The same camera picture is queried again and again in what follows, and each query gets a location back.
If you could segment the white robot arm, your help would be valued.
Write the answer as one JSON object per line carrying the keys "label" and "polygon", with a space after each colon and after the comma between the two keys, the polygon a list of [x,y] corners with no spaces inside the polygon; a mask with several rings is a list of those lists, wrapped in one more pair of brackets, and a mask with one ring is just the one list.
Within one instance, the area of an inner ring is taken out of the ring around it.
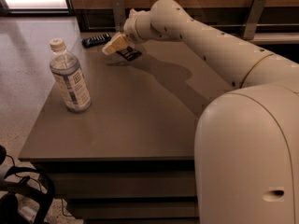
{"label": "white robot arm", "polygon": [[194,140],[200,224],[299,224],[299,66],[205,25],[174,0],[132,10],[106,55],[179,40],[233,86],[202,113]]}

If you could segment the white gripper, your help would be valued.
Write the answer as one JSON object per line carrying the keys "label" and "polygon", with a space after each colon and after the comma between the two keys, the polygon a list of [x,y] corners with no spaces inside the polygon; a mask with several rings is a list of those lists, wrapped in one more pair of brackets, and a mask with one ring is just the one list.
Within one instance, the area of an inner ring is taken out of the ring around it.
{"label": "white gripper", "polygon": [[143,43],[154,39],[155,30],[151,27],[150,13],[148,11],[136,11],[131,9],[129,17],[123,26],[123,33],[116,33],[109,42],[102,48],[102,52],[111,55],[118,50],[126,49],[129,46],[128,37],[134,43]]}

